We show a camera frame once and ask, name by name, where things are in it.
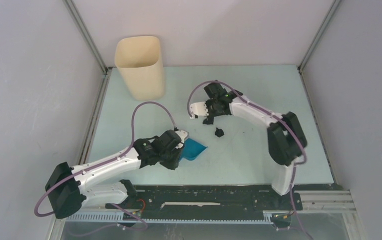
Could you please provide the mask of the blue dustpan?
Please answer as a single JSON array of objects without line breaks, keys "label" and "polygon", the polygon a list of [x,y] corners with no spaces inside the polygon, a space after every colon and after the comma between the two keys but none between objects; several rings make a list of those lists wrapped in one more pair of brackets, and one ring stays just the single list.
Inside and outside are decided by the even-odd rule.
[{"label": "blue dustpan", "polygon": [[179,161],[183,159],[193,161],[206,149],[207,146],[193,140],[192,138],[188,138],[184,142],[184,147],[179,157]]}]

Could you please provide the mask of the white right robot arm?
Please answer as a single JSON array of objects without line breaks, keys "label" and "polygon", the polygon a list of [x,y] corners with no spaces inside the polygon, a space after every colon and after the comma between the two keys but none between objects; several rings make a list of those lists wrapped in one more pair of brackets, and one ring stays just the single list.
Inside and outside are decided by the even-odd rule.
[{"label": "white right robot arm", "polygon": [[225,87],[218,81],[204,86],[208,96],[203,104],[204,123],[212,124],[219,116],[234,116],[266,130],[268,153],[276,165],[271,183],[274,192],[270,194],[269,201],[272,207],[282,209],[290,201],[288,192],[294,185],[296,166],[307,161],[305,148],[308,142],[300,121],[291,111],[286,114],[273,112],[254,103],[240,91],[227,91]]}]

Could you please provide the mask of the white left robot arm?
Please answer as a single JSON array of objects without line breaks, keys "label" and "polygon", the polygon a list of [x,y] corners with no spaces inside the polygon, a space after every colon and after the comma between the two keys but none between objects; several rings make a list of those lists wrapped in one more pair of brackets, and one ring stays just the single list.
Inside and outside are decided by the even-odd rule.
[{"label": "white left robot arm", "polygon": [[139,138],[131,147],[92,163],[69,166],[62,162],[53,170],[45,185],[52,213],[57,219],[69,217],[81,208],[121,204],[131,208],[137,202],[133,184],[126,172],[160,164],[169,170],[179,165],[189,133],[177,128],[160,136]]}]

